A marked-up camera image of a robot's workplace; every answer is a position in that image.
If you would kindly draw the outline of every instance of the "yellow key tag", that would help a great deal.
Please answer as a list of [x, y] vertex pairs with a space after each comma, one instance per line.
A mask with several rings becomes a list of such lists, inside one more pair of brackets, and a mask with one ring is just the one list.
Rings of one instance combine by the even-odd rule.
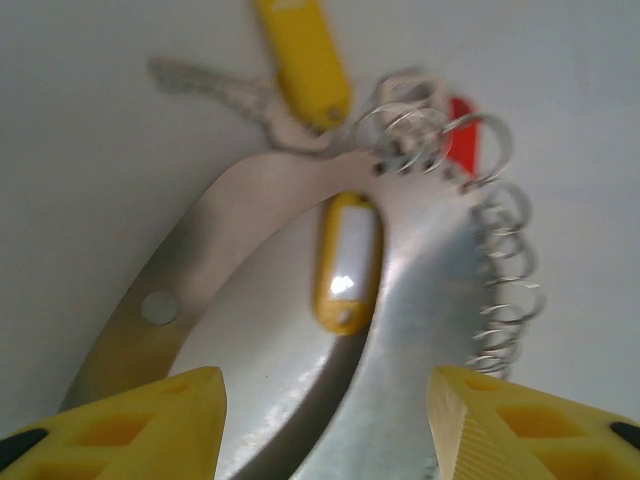
[[318, 262], [316, 315], [330, 332], [352, 335], [371, 321], [382, 266], [382, 223], [357, 193], [330, 200]]
[[340, 126], [351, 109], [351, 86], [318, 0], [254, 0], [294, 115], [320, 131]]

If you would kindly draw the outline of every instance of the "silver key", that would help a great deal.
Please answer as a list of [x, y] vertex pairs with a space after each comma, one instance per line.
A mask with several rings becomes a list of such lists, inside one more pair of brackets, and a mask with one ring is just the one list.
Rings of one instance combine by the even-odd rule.
[[246, 118], [262, 123], [277, 148], [314, 153], [331, 145], [331, 132], [318, 134], [293, 117], [275, 82], [246, 81], [162, 57], [152, 57], [148, 69], [158, 88], [166, 93], [212, 97]]

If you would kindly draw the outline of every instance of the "yellow plastic part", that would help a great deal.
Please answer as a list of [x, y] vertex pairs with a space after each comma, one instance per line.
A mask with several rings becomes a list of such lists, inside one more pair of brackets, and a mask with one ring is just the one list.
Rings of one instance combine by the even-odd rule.
[[634, 421], [460, 367], [438, 367], [428, 409], [442, 480], [640, 479]]
[[22, 429], [49, 435], [0, 479], [211, 480], [225, 416], [220, 370], [199, 368]]
[[318, 0], [254, 0], [300, 121], [325, 131], [349, 116], [351, 86]]
[[[344, 208], [356, 207], [373, 210], [376, 215], [376, 231], [373, 245], [373, 256], [369, 275], [366, 298], [358, 300], [336, 300], [331, 296], [331, 282], [337, 260], [337, 247], [340, 240], [342, 212]], [[378, 211], [358, 193], [341, 193], [332, 198], [326, 212], [324, 239], [318, 261], [318, 281], [316, 282], [315, 312], [318, 320], [332, 333], [353, 335], [363, 330], [371, 321], [380, 285], [382, 268], [383, 231]], [[342, 315], [348, 320], [341, 322]]]

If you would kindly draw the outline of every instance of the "metal ring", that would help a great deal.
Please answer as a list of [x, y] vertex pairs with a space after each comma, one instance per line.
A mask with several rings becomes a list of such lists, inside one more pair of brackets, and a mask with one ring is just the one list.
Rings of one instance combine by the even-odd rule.
[[500, 146], [500, 156], [496, 165], [489, 173], [486, 173], [472, 183], [477, 185], [486, 185], [497, 180], [511, 163], [513, 154], [513, 136], [509, 127], [497, 116], [490, 113], [470, 113], [463, 115], [451, 122], [445, 127], [445, 133], [466, 128], [475, 122], [482, 122], [495, 133]]
[[[533, 306], [531, 307], [531, 309], [528, 312], [524, 312], [519, 318], [516, 318], [515, 320], [499, 320], [499, 319], [492, 319], [492, 322], [497, 322], [497, 323], [501, 323], [503, 325], [516, 325], [516, 324], [520, 324], [520, 323], [524, 323], [529, 321], [531, 318], [535, 317], [536, 315], [538, 315], [543, 309], [546, 302], [546, 297], [545, 295], [542, 293], [542, 289], [540, 287], [540, 285], [538, 285], [537, 283], [534, 282], [529, 282], [526, 280], [518, 280], [518, 281], [506, 281], [503, 282], [501, 285], [504, 284], [509, 284], [509, 285], [513, 285], [513, 286], [518, 286], [518, 287], [522, 287], [525, 288], [526, 290], [529, 290], [531, 292], [533, 292]], [[509, 302], [505, 302], [502, 303], [500, 305], [505, 305], [505, 307], [500, 307], [500, 308], [506, 308], [506, 305], [513, 305], [516, 306], [515, 304], [509, 303]]]
[[513, 343], [517, 342], [522, 335], [522, 331], [524, 330], [525, 326], [526, 324], [517, 324], [512, 326], [513, 331], [506, 332], [503, 324], [492, 324], [491, 322], [489, 322], [489, 328], [474, 335], [473, 339], [475, 341], [479, 341], [484, 340], [487, 337], [491, 338], [494, 335], [504, 335], [507, 337], [506, 340], [502, 341], [501, 343], [485, 344], [482, 349], [483, 352], [499, 352], [500, 350], [509, 348]]
[[529, 247], [529, 245], [524, 241], [524, 239], [520, 236], [518, 238], [518, 242], [522, 245], [522, 257], [523, 264], [521, 272], [518, 275], [498, 275], [493, 280], [489, 280], [486, 285], [491, 287], [493, 285], [500, 285], [505, 283], [518, 282], [520, 280], [524, 280], [525, 278], [529, 278], [533, 275], [533, 272], [536, 270], [537, 266], [537, 258], [533, 249]]
[[360, 118], [358, 118], [358, 120], [355, 121], [355, 123], [353, 124], [353, 128], [351, 129], [351, 134], [349, 135], [351, 137], [351, 140], [354, 141], [355, 146], [358, 146], [358, 132], [360, 131], [362, 125], [364, 124], [364, 122], [366, 122], [367, 120], [369, 120], [370, 118], [380, 114], [380, 113], [384, 113], [384, 112], [395, 112], [398, 113], [398, 115], [402, 115], [404, 113], [407, 113], [407, 110], [412, 111], [413, 113], [418, 113], [418, 109], [416, 107], [413, 107], [407, 103], [399, 103], [399, 102], [395, 102], [395, 103], [387, 103], [385, 105], [381, 105], [379, 107], [374, 108], [373, 110], [370, 110], [369, 112], [366, 112], [364, 115], [362, 115]]
[[525, 311], [520, 305], [515, 305], [513, 303], [499, 303], [496, 305], [491, 305], [490, 307], [485, 307], [480, 311], [480, 315], [488, 316], [493, 315], [495, 312], [499, 312], [501, 310], [511, 310], [515, 313], [515, 319], [518, 320], [525, 316]]
[[[484, 362], [488, 363], [488, 365], [481, 366]], [[509, 362], [494, 355], [478, 355], [468, 359], [465, 364], [476, 372], [486, 375], [498, 374], [499, 378], [508, 378], [511, 373]]]
[[[483, 223], [482, 210], [482, 208], [476, 208], [471, 212], [472, 217], [478, 224]], [[500, 221], [505, 225], [513, 225], [508, 211], [494, 211], [493, 213], [498, 215]], [[485, 227], [476, 233], [476, 244], [479, 250], [491, 260], [508, 260], [522, 253], [525, 249], [526, 242], [522, 238], [522, 235], [519, 235], [519, 230], [504, 233], [507, 227], [496, 227], [495, 225], [496, 224], [491, 224], [489, 227]], [[509, 240], [513, 241], [514, 248], [510, 251], [500, 250], [499, 248]]]
[[[426, 124], [430, 124], [433, 127], [435, 127], [433, 129], [433, 131], [436, 132], [436, 134], [438, 136], [442, 135], [443, 129], [447, 125], [446, 122], [438, 123], [438, 122], [435, 122], [435, 121], [431, 120], [430, 118], [427, 117], [427, 115], [425, 115], [425, 112], [438, 113], [438, 114], [443, 115], [444, 118], [447, 119], [446, 115], [444, 113], [440, 112], [439, 110], [436, 110], [436, 109], [433, 109], [433, 108], [422, 108], [422, 109], [418, 110], [417, 112], [404, 113], [403, 115], [401, 115], [400, 117], [395, 119], [393, 122], [391, 122], [387, 126], [387, 128], [385, 128], [384, 132], [382, 133], [382, 135], [380, 137], [381, 140], [384, 140], [384, 139], [388, 138], [390, 136], [389, 134], [392, 133], [393, 130], [401, 122], [403, 122], [404, 120], [411, 120], [412, 118], [416, 118], [417, 117], [422, 122], [418, 127], [413, 127], [413, 128], [419, 129], [419, 131], [417, 132], [418, 134], [415, 135], [415, 137], [418, 138], [418, 142], [419, 142], [420, 148], [417, 149], [413, 154], [411, 154], [411, 156], [409, 157], [408, 160], [406, 160], [405, 162], [402, 163], [402, 165], [397, 170], [398, 173], [401, 173], [402, 171], [408, 169], [414, 163], [416, 163], [418, 161], [418, 159], [424, 154], [424, 151], [426, 150], [427, 146], [429, 145], [429, 142], [424, 138], [424, 134], [420, 134], [420, 133], [422, 133], [422, 130], [424, 129], [425, 123]], [[446, 138], [448, 139], [448, 141], [446, 143], [445, 142], [439, 142], [442, 145], [444, 145], [445, 148], [442, 148], [442, 147], [439, 146], [439, 148], [438, 148], [439, 155], [438, 155], [437, 160], [432, 165], [430, 165], [426, 170], [424, 170], [423, 173], [428, 173], [428, 172], [430, 172], [432, 170], [435, 170], [436, 168], [438, 168], [438, 166], [440, 166], [440, 164], [447, 157], [447, 154], [449, 153], [449, 150], [451, 149], [451, 135], [446, 135]]]
[[[529, 198], [525, 195], [522, 189], [513, 182], [496, 180], [493, 184], [498, 188], [483, 200], [483, 207], [493, 212], [504, 212], [504, 220], [508, 220], [510, 222], [509, 226], [495, 229], [493, 234], [496, 236], [507, 236], [525, 228], [531, 222], [532, 217], [531, 202], [529, 201]], [[517, 214], [514, 215], [512, 210], [507, 209], [503, 205], [494, 201], [500, 192], [507, 192], [507, 194], [512, 198]]]
[[501, 343], [485, 345], [482, 350], [478, 352], [477, 358], [485, 362], [485, 368], [486, 363], [489, 363], [490, 359], [495, 362], [494, 368], [508, 368], [520, 355], [521, 348], [519, 340], [523, 333], [524, 326], [519, 327], [517, 332], [507, 335], [507, 339]]

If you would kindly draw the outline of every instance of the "white wall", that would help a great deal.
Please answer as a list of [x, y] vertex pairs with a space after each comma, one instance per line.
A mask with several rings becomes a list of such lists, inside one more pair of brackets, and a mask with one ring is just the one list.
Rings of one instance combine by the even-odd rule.
[[[325, 0], [358, 85], [435, 67], [513, 127], [550, 305], [515, 379], [640, 417], [636, 0]], [[271, 71], [247, 1], [0, 3], [0, 432], [57, 408], [165, 233], [260, 131], [159, 95], [163, 53]]]

